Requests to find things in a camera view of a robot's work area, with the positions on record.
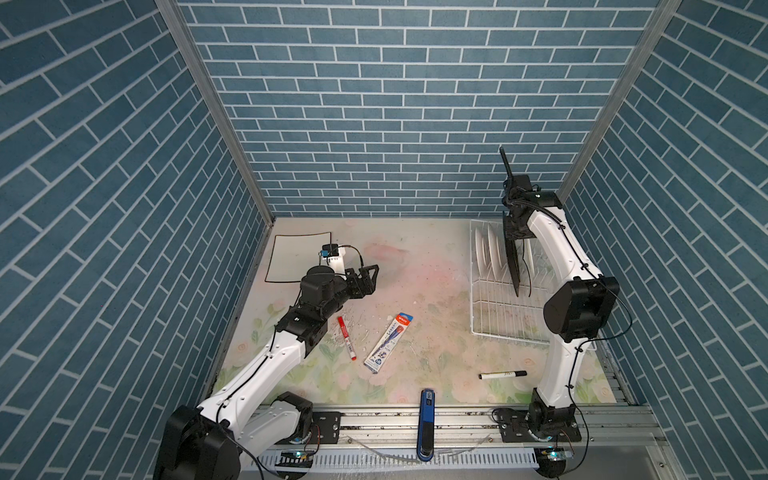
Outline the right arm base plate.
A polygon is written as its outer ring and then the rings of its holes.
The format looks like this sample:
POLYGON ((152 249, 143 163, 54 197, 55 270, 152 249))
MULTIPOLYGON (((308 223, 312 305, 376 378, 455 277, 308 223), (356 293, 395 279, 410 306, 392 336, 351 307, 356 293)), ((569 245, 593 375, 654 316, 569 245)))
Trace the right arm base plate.
POLYGON ((504 443, 546 443, 555 440, 577 443, 582 440, 582 434, 575 413, 574 407, 527 411, 496 408, 491 418, 498 425, 504 443))

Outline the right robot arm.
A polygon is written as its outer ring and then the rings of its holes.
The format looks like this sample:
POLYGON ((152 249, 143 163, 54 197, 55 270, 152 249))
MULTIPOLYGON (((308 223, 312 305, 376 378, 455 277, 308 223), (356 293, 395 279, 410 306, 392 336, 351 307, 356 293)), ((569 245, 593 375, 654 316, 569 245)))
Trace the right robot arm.
POLYGON ((529 434, 548 441, 577 428, 575 382, 586 347, 607 323, 620 287, 616 278, 603 275, 589 260, 556 193, 533 186, 526 175, 510 174, 502 203, 508 209, 503 217, 504 246, 515 292, 520 292, 523 259, 517 247, 528 239, 539 241, 555 277, 555 291, 543 306, 550 332, 545 373, 526 415, 529 434))

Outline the white square plate black rim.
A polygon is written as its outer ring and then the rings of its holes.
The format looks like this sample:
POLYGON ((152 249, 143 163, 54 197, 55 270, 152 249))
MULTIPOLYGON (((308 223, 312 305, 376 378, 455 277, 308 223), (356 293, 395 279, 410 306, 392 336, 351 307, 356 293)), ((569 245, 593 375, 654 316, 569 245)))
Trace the white square plate black rim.
POLYGON ((267 283, 296 283, 320 263, 322 247, 332 239, 330 232, 276 235, 265 277, 267 283))

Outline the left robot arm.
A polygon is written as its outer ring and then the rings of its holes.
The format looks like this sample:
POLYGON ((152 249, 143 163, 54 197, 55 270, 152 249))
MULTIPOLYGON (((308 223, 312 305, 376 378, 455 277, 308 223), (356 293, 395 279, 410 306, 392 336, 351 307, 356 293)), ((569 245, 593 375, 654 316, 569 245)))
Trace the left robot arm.
POLYGON ((312 426, 310 401, 285 392, 264 413, 267 395, 320 343, 350 299, 376 290, 379 268, 337 273, 311 267, 295 303, 277 322, 271 340, 238 375, 196 407, 179 406, 164 427, 156 479, 236 479, 246 461, 280 441, 303 442, 312 426))

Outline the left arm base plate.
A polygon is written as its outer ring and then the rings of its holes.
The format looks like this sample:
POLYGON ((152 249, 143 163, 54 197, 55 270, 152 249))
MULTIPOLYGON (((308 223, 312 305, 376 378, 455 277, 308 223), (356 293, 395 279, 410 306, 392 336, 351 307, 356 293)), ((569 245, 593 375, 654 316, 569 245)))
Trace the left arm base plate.
POLYGON ((301 414, 294 432, 277 445, 315 445, 337 444, 341 425, 341 413, 338 411, 313 411, 301 414))

